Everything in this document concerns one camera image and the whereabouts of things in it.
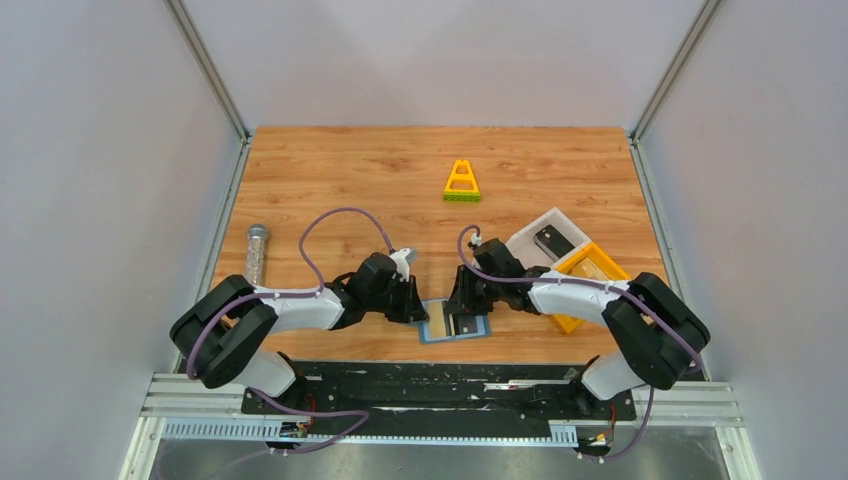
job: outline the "robotic arm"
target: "robotic arm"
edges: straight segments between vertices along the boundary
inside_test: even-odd
[[[597,281],[547,267],[525,269],[497,238],[482,242],[475,236],[469,246],[480,270],[458,267],[446,313],[486,314],[502,300],[513,310],[565,314],[610,329],[620,351],[595,357],[584,367],[577,379],[581,391],[575,392],[584,410],[591,408],[592,397],[608,400],[644,384],[670,389],[689,369],[693,353],[710,341],[704,324],[656,275],[642,273],[599,287]],[[653,324],[643,319],[642,307]]]
[[[187,358],[201,342],[194,370],[207,388],[236,383],[280,397],[298,376],[283,354],[259,350],[265,337],[299,328],[338,330],[359,323],[367,312],[382,313],[397,323],[427,320],[415,276],[409,274],[416,257],[412,248],[390,255],[373,253],[356,272],[318,290],[272,290],[232,275],[180,317],[170,337]],[[234,326],[216,321],[222,310],[239,299],[246,301],[226,312],[238,319]],[[203,338],[207,328],[211,330]]]

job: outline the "wooden table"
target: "wooden table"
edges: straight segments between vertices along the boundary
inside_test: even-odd
[[[442,190],[453,163],[471,161],[483,201],[448,203]],[[559,207],[631,275],[664,275],[624,132],[618,128],[260,128],[238,192],[215,282],[244,273],[246,231],[270,232],[265,284],[312,287],[300,258],[306,226],[331,208],[374,214],[396,248],[412,246],[422,299],[450,295],[456,237],[469,223],[506,241]],[[327,218],[306,251],[329,279],[356,270],[385,245],[355,213]],[[496,306],[492,336],[420,345],[417,329],[369,314],[339,331],[299,330],[264,348],[312,360],[582,363],[615,348],[609,333],[583,324],[562,334],[546,316]]]

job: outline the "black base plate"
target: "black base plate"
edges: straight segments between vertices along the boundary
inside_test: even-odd
[[[367,410],[358,435],[435,437],[548,437],[548,420],[609,420],[610,404],[618,420],[634,420],[630,392],[623,392],[583,416],[570,402],[567,384],[537,384],[524,390],[489,390],[486,383],[509,380],[565,380],[581,365],[468,365],[427,363],[296,362],[306,382],[304,394],[316,411]],[[245,396],[242,412],[264,415],[277,410]],[[309,402],[298,407],[309,410]],[[377,407],[394,407],[385,410]],[[316,419],[314,434],[335,434],[359,417]]]

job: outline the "yellow box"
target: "yellow box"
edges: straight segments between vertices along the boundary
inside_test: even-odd
[[[579,252],[569,256],[556,267],[556,270],[566,275],[593,280],[630,280],[617,263],[595,242],[590,242]],[[565,332],[571,333],[579,327],[583,320],[568,315],[553,315],[554,322]]]

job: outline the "white panel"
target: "white panel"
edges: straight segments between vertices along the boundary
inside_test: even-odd
[[[701,0],[188,0],[259,125],[634,126]]]
[[[767,479],[844,478],[848,3],[729,1],[645,140]]]
[[[237,141],[161,1],[0,7],[0,465],[118,475]]]

